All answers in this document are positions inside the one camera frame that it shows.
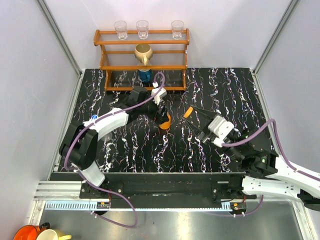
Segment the clear plastic bottle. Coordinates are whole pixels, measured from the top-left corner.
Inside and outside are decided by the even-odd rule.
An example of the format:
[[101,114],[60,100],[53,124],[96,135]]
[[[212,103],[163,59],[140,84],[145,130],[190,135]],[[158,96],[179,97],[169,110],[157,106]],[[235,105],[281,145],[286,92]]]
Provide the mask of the clear plastic bottle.
[[98,133],[98,140],[109,141],[112,138],[111,131],[109,130],[109,120],[108,118],[104,118],[97,122],[99,117],[95,120],[91,120],[93,122],[93,126],[90,129],[95,130]]

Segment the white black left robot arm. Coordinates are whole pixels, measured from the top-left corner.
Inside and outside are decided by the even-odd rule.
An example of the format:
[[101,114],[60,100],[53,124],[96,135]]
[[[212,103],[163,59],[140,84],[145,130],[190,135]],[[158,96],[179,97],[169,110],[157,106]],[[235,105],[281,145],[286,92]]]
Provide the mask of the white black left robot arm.
[[114,130],[133,122],[140,115],[147,116],[158,125],[168,123],[167,110],[160,107],[161,99],[166,95],[167,91],[161,87],[148,92],[146,88],[137,86],[108,113],[83,123],[73,121],[69,125],[59,154],[92,184],[90,192],[95,197],[103,198],[108,193],[105,175],[96,164],[98,141],[105,140]]

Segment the white blue bottle cap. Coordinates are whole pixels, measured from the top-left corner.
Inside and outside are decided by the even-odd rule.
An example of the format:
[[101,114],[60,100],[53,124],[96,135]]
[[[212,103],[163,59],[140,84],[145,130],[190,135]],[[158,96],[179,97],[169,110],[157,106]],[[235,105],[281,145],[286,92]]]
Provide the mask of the white blue bottle cap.
[[98,118],[98,115],[94,114],[94,115],[91,116],[90,119],[91,119],[91,120],[95,120],[95,119],[97,119],[97,118]]

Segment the orange juice bottle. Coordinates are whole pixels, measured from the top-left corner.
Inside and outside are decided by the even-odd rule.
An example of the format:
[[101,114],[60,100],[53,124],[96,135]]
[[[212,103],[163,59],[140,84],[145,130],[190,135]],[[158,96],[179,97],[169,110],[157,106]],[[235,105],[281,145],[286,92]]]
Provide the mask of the orange juice bottle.
[[169,113],[166,114],[167,118],[168,118],[168,121],[162,123],[159,125],[159,128],[162,129],[162,130],[168,130],[171,126],[171,123],[172,123],[172,118],[170,116]]

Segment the orange bottle cap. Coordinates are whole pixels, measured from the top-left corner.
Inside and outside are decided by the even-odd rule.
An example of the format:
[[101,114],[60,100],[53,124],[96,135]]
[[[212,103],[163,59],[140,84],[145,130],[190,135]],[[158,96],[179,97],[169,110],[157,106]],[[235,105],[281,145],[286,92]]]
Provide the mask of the orange bottle cap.
[[193,107],[190,106],[190,107],[187,109],[187,111],[184,113],[183,117],[187,119],[187,118],[192,114],[193,110],[194,110]]

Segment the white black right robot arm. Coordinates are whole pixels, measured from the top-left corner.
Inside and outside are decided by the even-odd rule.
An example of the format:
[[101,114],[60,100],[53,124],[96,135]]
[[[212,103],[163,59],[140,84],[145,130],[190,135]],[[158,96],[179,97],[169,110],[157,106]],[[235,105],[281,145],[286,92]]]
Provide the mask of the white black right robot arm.
[[264,130],[274,120],[268,120],[259,129],[237,133],[234,124],[220,114],[195,106],[189,107],[182,120],[198,140],[215,145],[244,173],[231,175],[221,187],[214,186],[214,200],[270,195],[320,210],[320,174],[290,162],[283,152],[272,150]]

